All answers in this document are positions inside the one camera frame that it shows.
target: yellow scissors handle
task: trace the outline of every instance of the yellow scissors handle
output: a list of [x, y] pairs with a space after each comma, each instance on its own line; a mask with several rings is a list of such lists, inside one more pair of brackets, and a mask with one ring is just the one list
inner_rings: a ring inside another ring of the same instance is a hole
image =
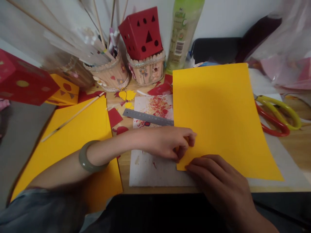
[[[256, 99], [258, 102], [260, 102], [261, 104], [267, 106], [272, 113], [275, 115], [275, 117], [282, 122], [283, 124], [285, 124], [290, 130], [298, 130], [301, 128], [301, 121], [299, 116], [297, 115], [297, 113], [287, 104], [283, 103], [282, 101], [264, 96], [264, 95], [259, 95]], [[285, 119], [284, 117], [281, 115], [281, 113], [273, 106], [273, 104], [276, 104], [278, 106], [280, 106], [281, 108], [283, 108], [293, 119], [294, 121], [294, 125], [290, 125]]]

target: red paper lantern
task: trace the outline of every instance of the red paper lantern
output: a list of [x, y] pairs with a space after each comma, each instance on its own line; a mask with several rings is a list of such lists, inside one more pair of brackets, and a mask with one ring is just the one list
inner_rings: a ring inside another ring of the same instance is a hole
[[157, 7], [127, 16], [119, 31], [132, 59], [143, 60], [163, 50]]
[[0, 98], [41, 105], [58, 90], [48, 72], [0, 49]]

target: scissors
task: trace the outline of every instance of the scissors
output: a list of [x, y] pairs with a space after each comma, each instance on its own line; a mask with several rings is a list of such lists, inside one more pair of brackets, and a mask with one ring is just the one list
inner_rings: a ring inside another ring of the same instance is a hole
[[[276, 128], [280, 129], [281, 132], [269, 129], [264, 124], [261, 124], [262, 129], [264, 132], [276, 136], [276, 137], [284, 137], [289, 135], [290, 130], [298, 130], [301, 128], [301, 121], [297, 113], [289, 107], [287, 104], [283, 103], [282, 101], [264, 96], [264, 95], [254, 95], [255, 103], [256, 101], [260, 102], [262, 105], [266, 106], [271, 110], [271, 112], [274, 114], [275, 117], [270, 116], [268, 113], [266, 113], [261, 107], [259, 107], [256, 103], [257, 111], [259, 115], [263, 116], [266, 120], [268, 120], [270, 123], [272, 123]], [[290, 125], [284, 117], [281, 115], [281, 113], [276, 109], [276, 107], [273, 106], [273, 104], [280, 106], [283, 108], [293, 119], [294, 123], [293, 126]]]

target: jade bangle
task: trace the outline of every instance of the jade bangle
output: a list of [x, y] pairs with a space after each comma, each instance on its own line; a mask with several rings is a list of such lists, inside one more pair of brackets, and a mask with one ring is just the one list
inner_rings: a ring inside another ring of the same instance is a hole
[[87, 148], [96, 143], [96, 142], [99, 142], [98, 140], [94, 140], [94, 141], [89, 141], [88, 143], [86, 143], [80, 150], [80, 153], [79, 153], [79, 162], [81, 164], [81, 166], [88, 172], [90, 173], [95, 173], [95, 172], [99, 172], [103, 169], [105, 169], [109, 162], [102, 165], [102, 166], [95, 166], [93, 164], [91, 164], [91, 162], [88, 160], [87, 156], [86, 156], [86, 152], [87, 152]]

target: sleeve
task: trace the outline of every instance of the sleeve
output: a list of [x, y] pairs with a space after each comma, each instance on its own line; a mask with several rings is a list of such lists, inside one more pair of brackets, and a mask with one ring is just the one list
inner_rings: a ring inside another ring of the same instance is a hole
[[71, 195], [24, 190], [0, 211], [0, 232], [79, 232], [85, 214], [86, 205]]

